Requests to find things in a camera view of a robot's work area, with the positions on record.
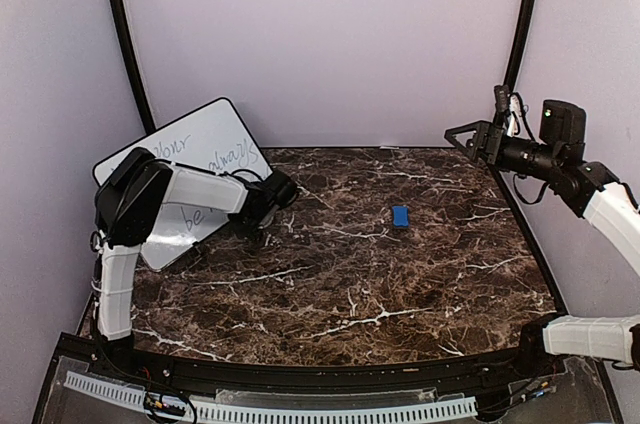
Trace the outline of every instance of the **white cable clip strip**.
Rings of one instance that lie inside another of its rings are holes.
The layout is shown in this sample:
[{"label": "white cable clip strip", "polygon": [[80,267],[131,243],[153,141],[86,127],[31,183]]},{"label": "white cable clip strip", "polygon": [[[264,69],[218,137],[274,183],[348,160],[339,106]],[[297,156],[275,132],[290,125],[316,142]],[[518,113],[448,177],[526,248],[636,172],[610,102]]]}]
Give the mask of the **white cable clip strip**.
[{"label": "white cable clip strip", "polygon": [[[64,386],[125,409],[146,412],[143,407],[144,390],[141,388],[115,384],[72,371],[67,372]],[[478,415],[475,397],[413,406],[313,411],[228,406],[198,401],[193,397],[191,402],[196,408],[198,422],[202,424],[423,424]],[[183,409],[185,407],[182,403],[175,404]],[[191,409],[187,409],[182,420],[193,420]]]}]

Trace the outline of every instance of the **lavender wall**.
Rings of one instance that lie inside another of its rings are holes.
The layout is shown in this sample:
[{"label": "lavender wall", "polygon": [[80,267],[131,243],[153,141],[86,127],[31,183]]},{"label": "lavender wall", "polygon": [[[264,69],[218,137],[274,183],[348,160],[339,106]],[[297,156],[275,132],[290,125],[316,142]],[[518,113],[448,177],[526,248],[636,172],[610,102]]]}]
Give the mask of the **lavender wall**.
[{"label": "lavender wall", "polygon": [[520,0],[127,0],[159,123],[225,95],[267,146],[440,145],[491,112]]},{"label": "lavender wall", "polygon": [[[542,100],[587,110],[587,160],[640,194],[640,0],[538,0],[519,91],[539,122]],[[539,184],[524,187],[529,195]],[[640,312],[640,278],[597,231],[551,195],[524,211],[569,309],[578,316]],[[612,372],[626,422],[639,422],[640,374]]]},{"label": "lavender wall", "polygon": [[108,0],[0,2],[0,423],[14,424],[88,297],[91,167],[142,130]]}]

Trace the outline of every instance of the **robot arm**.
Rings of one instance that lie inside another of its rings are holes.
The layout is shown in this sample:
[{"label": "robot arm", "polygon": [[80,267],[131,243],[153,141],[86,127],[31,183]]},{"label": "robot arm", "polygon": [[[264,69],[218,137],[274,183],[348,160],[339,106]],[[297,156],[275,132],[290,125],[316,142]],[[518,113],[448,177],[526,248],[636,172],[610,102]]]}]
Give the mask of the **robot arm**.
[{"label": "robot arm", "polygon": [[226,213],[245,230],[266,227],[274,213],[297,196],[296,184],[275,170],[264,181],[158,160],[132,150],[98,190],[92,247],[98,252],[93,288],[98,331],[108,341],[131,334],[133,276],[142,244],[164,204],[209,207]]},{"label": "robot arm", "polygon": [[[493,122],[478,121],[449,129],[445,139],[473,161],[482,159],[502,171],[544,182],[576,216],[598,229],[640,276],[640,214],[625,184],[603,164],[585,162],[586,113],[566,102],[544,101],[537,142],[516,137],[526,117],[506,86],[496,86]],[[466,143],[458,136],[473,133]],[[562,316],[542,329],[549,354],[613,359],[640,370],[640,315],[626,318]]]}]

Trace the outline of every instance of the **whiteboard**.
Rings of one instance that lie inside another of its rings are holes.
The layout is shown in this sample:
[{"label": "whiteboard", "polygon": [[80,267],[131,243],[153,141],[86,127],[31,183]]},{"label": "whiteboard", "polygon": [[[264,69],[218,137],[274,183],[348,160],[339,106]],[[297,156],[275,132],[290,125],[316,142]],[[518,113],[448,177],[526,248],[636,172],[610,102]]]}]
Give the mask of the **whiteboard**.
[{"label": "whiteboard", "polygon": [[[161,159],[214,172],[251,169],[263,179],[272,172],[226,98],[210,102],[100,161],[93,168],[98,185],[135,147],[144,147]],[[217,210],[165,204],[142,245],[142,258],[151,269],[159,271],[227,222],[226,214]]]}]

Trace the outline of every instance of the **brown marble surface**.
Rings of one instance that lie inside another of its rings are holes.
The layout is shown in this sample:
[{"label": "brown marble surface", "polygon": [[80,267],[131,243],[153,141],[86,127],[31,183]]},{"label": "brown marble surface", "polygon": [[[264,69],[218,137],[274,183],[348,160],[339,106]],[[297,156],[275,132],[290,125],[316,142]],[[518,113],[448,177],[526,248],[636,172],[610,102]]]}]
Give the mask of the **brown marble surface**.
[{"label": "brown marble surface", "polygon": [[[301,186],[258,239],[218,232],[136,272],[136,346],[250,364],[362,365],[517,345],[554,310],[493,178],[452,150],[267,150]],[[409,229],[391,206],[409,207]]]}]

